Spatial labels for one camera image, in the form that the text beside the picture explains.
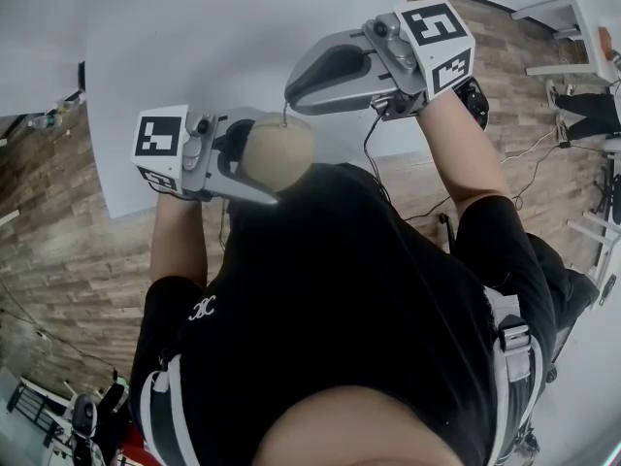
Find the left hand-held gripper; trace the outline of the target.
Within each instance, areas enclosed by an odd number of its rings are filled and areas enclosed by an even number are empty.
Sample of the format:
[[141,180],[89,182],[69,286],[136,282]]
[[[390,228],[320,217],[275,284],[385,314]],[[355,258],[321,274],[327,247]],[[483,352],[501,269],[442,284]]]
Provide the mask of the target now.
[[131,161],[158,193],[182,200],[210,201],[217,196],[275,205],[276,195],[251,179],[239,162],[219,163],[212,156],[217,136],[226,136],[238,125],[252,126],[265,114],[240,107],[201,115],[191,113],[186,105],[142,111]]

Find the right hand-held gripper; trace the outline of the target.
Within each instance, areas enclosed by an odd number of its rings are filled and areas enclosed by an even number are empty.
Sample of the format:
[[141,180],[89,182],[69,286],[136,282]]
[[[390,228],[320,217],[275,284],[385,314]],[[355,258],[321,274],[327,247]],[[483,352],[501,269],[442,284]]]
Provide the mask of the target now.
[[[384,120],[416,117],[472,76],[474,37],[447,0],[397,5],[362,31],[328,35],[298,61],[284,91],[293,111],[327,115],[372,104]],[[388,79],[360,79],[372,68],[371,45],[396,85],[393,92]]]

